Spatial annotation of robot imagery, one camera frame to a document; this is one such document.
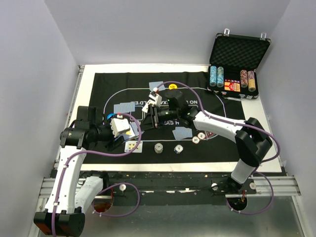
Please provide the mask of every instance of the poker chip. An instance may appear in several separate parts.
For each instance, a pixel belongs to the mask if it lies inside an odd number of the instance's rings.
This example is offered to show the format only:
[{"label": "poker chip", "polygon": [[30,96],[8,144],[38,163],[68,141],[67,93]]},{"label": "poker chip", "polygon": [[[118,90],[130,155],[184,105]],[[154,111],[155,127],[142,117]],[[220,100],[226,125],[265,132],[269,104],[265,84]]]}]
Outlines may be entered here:
[{"label": "poker chip", "polygon": [[195,144],[199,143],[199,138],[198,137],[193,137],[192,138],[192,142],[195,143]]},{"label": "poker chip", "polygon": [[200,140],[204,140],[206,138],[206,134],[204,132],[200,132],[197,137],[200,139]]},{"label": "poker chip", "polygon": [[161,143],[156,143],[154,146],[154,150],[157,154],[162,153],[163,151],[163,145]]},{"label": "poker chip", "polygon": [[183,146],[177,145],[173,150],[176,154],[179,154],[183,151]]}]

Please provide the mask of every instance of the poker table mat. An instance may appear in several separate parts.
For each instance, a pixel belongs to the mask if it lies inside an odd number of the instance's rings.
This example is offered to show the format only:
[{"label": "poker table mat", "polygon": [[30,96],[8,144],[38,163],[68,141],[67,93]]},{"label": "poker table mat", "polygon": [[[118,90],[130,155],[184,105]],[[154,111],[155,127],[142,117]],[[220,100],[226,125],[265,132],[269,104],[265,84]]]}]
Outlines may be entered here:
[{"label": "poker table mat", "polygon": [[[120,103],[134,102],[134,112],[131,114],[139,119],[143,119],[142,107],[149,97],[149,83],[159,81],[179,81],[193,87],[200,96],[204,108],[213,114],[226,116],[232,119],[245,119],[240,101],[227,100],[210,93],[205,88],[207,86],[207,73],[96,73],[93,81],[89,106],[95,106],[99,110],[104,110],[105,115],[114,112],[115,106]],[[160,90],[162,104],[166,105],[164,92]],[[198,106],[195,95],[187,88],[178,86],[190,106]],[[183,127],[179,121],[169,121],[159,129],[146,130],[142,134],[142,153],[132,153],[125,157],[112,158],[93,154],[87,154],[83,163],[86,164],[146,164],[146,163],[198,163],[198,162],[236,162],[239,160],[237,148],[234,142],[221,137],[213,136],[208,140],[202,140],[198,144],[192,142],[192,138],[176,140],[173,130],[176,127]],[[196,136],[201,131],[193,131]],[[163,145],[163,152],[157,154],[154,151],[156,143]],[[177,145],[183,146],[180,154],[174,152]],[[119,154],[124,152],[125,144],[120,145],[111,153]],[[98,143],[89,149],[106,152],[102,143]]]}]

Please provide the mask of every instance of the white table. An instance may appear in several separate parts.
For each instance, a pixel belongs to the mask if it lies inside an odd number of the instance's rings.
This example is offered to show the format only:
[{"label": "white table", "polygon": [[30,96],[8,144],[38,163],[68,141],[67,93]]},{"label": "white table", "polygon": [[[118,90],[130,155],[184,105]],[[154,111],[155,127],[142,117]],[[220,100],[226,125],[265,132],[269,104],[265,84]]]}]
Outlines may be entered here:
[{"label": "white table", "polygon": [[[106,64],[86,65],[81,78],[71,121],[76,119],[78,106],[88,106],[95,73],[178,73],[207,72],[207,65],[181,64]],[[260,100],[242,100],[245,118],[254,117],[259,120],[266,131],[270,131],[268,121]],[[273,147],[266,158],[271,158],[276,152]],[[207,163],[166,163],[166,164],[83,164],[81,170],[106,171],[145,171],[145,172],[232,172],[237,162],[207,162]],[[281,172],[278,159],[265,162],[259,167],[260,172]]]}]

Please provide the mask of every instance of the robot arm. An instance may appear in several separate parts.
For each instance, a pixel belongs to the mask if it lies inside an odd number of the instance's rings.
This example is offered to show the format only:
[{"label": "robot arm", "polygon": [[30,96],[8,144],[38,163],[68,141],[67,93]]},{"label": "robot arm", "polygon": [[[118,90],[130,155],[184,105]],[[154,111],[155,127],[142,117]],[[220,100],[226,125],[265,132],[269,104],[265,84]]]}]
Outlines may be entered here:
[{"label": "robot arm", "polygon": [[156,92],[155,90],[151,92],[148,114],[142,127],[145,130],[158,128],[167,120],[178,119],[194,130],[213,132],[235,142],[240,159],[229,178],[229,184],[233,190],[239,190],[251,173],[261,164],[272,146],[272,141],[266,134],[236,124],[248,124],[263,129],[259,121],[255,118],[250,118],[247,121],[236,120],[205,112],[213,118],[230,121],[232,124],[213,119],[196,107],[188,106],[183,93],[179,90],[166,92],[165,97],[169,106],[167,108],[160,107],[161,98]]},{"label": "robot arm", "polygon": [[[56,208],[55,230],[58,236],[78,237],[82,233],[85,213],[95,196],[109,186],[107,172],[91,171],[85,183],[76,194],[79,172],[86,153],[74,157],[67,165],[61,187],[58,187],[61,174],[68,158],[97,142],[103,142],[108,150],[113,150],[124,142],[121,134],[132,130],[127,119],[113,115],[103,123],[102,115],[97,115],[95,107],[79,106],[77,119],[60,135],[60,159],[52,193],[44,211],[36,212],[34,223],[46,235],[52,235],[51,220]],[[58,203],[55,203],[60,189]]]}]

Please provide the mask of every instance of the stack of poker chips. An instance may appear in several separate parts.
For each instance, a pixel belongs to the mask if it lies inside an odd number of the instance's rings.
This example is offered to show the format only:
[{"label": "stack of poker chips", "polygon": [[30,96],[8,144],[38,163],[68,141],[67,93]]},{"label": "stack of poker chips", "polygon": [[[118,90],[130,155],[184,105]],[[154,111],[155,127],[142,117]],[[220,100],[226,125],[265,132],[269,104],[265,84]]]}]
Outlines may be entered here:
[{"label": "stack of poker chips", "polygon": [[248,87],[248,75],[247,75],[247,70],[241,70],[240,71],[240,85],[243,88]]},{"label": "stack of poker chips", "polygon": [[253,71],[247,72],[246,70],[241,70],[240,82],[241,82],[241,87],[243,88],[248,87],[248,90],[251,92],[256,90],[255,73]]},{"label": "stack of poker chips", "polygon": [[217,68],[216,66],[212,66],[210,69],[210,76],[209,76],[210,86],[216,86],[216,78],[217,78]]},{"label": "stack of poker chips", "polygon": [[224,86],[224,68],[218,67],[217,69],[217,87]]},{"label": "stack of poker chips", "polygon": [[251,92],[256,90],[255,73],[253,71],[248,72],[248,89]]},{"label": "stack of poker chips", "polygon": [[209,85],[223,87],[224,86],[224,68],[211,66],[210,76],[209,76]]}]

